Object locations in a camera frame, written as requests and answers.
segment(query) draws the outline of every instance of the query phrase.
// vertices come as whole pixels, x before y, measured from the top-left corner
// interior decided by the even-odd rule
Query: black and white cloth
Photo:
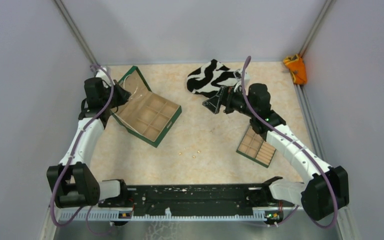
[[[219,91],[221,86],[235,86],[241,81],[242,69],[232,70],[221,62],[213,59],[187,76],[187,90],[193,94],[204,95],[211,98]],[[250,76],[245,72],[245,84]]]

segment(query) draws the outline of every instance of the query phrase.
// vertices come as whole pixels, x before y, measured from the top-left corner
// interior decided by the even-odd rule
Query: table
[[[202,106],[204,96],[187,90],[187,75],[202,65],[138,65],[152,91],[180,104],[182,114],[157,148],[129,134],[111,117],[90,164],[98,181],[124,179],[128,185],[232,184],[262,183],[274,176],[302,181],[278,152],[269,168],[236,153],[249,117],[222,111],[215,115]],[[243,63],[225,65],[239,69]],[[110,66],[111,77],[119,80],[130,67]],[[247,68],[249,84],[267,85],[272,108],[312,149],[291,76],[285,70],[281,62],[251,62]]]

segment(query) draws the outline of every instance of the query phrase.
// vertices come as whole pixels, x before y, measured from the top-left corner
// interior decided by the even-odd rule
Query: white wall
[[[384,0],[337,1],[305,61],[326,160],[348,171],[363,239],[384,239]]]
[[[101,64],[279,61],[325,0],[64,0]]]
[[[38,239],[89,77],[52,1],[0,0],[0,239]]]

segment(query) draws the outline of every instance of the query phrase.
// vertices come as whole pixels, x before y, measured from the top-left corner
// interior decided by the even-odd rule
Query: orange bag
[[[289,69],[294,84],[304,85],[307,83],[306,65],[298,54],[287,56],[283,63]]]

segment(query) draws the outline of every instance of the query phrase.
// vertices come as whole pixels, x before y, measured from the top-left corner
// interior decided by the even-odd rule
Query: green box
[[[132,66],[118,84],[131,96],[118,111],[112,109],[115,120],[130,134],[158,147],[182,113],[182,107],[153,93],[137,66]]]
[[[269,167],[276,149],[256,134],[251,126],[248,127],[236,152],[257,164]]]

